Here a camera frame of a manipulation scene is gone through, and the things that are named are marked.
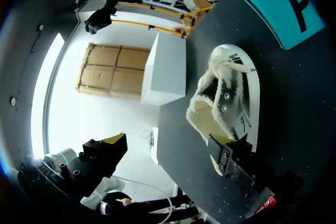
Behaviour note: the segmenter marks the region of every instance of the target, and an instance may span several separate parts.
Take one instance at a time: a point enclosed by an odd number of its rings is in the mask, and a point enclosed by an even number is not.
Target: white cabinet
[[[158,33],[149,53],[141,103],[161,106],[185,96],[186,44],[176,35]]]

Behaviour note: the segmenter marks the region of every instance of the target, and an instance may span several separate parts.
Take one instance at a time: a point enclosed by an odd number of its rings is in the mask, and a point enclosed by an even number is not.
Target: bright window
[[[45,154],[43,146],[43,108],[50,76],[63,45],[64,40],[61,34],[57,34],[42,63],[36,81],[31,117],[31,139],[35,159],[43,158]]]

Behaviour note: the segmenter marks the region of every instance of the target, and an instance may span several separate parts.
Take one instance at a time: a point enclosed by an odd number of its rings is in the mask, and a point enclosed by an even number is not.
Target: tabletop
[[[283,50],[243,0],[220,0],[186,43],[186,96],[160,108],[157,156],[172,179],[220,223],[240,222],[252,204],[231,179],[217,175],[205,142],[185,117],[213,48],[234,44],[249,54],[260,78],[257,154],[277,174],[291,170],[301,177],[300,194],[312,192],[326,172],[336,133],[336,57],[328,30]]]

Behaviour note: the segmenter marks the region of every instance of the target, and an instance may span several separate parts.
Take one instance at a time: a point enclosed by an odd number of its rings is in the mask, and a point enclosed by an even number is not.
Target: white cable
[[[148,184],[146,184],[146,183],[137,182],[137,181],[134,181],[134,180],[131,180],[131,179],[126,179],[126,178],[121,178],[121,177],[118,177],[118,176],[114,176],[114,177],[115,177],[115,178],[118,178],[118,179],[125,180],[125,181],[129,181],[129,182],[137,183],[137,184],[140,184],[140,185],[149,186],[149,187],[152,187],[152,188],[154,188],[154,189],[160,191],[160,192],[167,198],[167,200],[169,201],[170,211],[169,211],[168,216],[167,216],[163,221],[161,221],[159,224],[164,224],[166,221],[168,221],[168,219],[170,218],[170,216],[172,215],[172,212],[173,212],[173,203],[172,203],[172,201],[169,199],[169,197],[167,196],[167,194],[165,194],[162,190],[158,189],[157,187],[148,185]]]

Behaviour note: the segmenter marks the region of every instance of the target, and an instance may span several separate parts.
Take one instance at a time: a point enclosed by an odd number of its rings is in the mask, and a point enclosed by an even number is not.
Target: white slipper
[[[210,134],[235,140],[245,137],[255,152],[259,102],[259,78],[252,60],[239,47],[223,44],[212,51],[209,69],[198,81],[186,118],[206,145]],[[239,125],[242,115],[246,121]],[[222,175],[213,157],[211,160],[218,174]]]

